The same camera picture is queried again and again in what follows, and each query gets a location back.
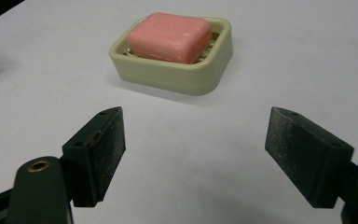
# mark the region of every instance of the brass screw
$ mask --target brass screw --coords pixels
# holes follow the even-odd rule
[[[50,166],[49,161],[36,161],[34,162],[34,164],[28,167],[28,172],[30,173],[40,172],[47,169],[49,166]]]

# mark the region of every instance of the soap dish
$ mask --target soap dish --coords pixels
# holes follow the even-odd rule
[[[233,54],[231,25],[221,18],[203,18],[212,26],[212,41],[192,64],[139,58],[131,53],[127,35],[142,20],[135,22],[109,50],[121,79],[188,95],[213,91]]]

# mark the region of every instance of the beige soap dish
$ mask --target beige soap dish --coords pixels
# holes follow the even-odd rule
[[[127,45],[127,35],[142,21],[138,20],[109,50],[120,78],[188,95],[203,95],[213,91],[233,53],[231,25],[225,19],[203,19],[211,24],[213,37],[210,46],[192,64],[143,59],[133,55]]]

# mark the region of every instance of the white tabletop surface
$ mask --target white tabletop surface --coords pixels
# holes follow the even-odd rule
[[[0,192],[27,161],[60,157],[99,111],[122,106],[125,152],[82,223],[340,223],[313,209],[264,149],[272,106],[354,146],[358,1],[24,1],[0,17]],[[234,55],[203,96],[121,80],[108,50],[161,11],[231,22]]]

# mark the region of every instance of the soap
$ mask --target soap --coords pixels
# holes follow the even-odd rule
[[[157,12],[130,31],[127,43],[142,58],[194,63],[211,38],[211,24],[204,19]]]

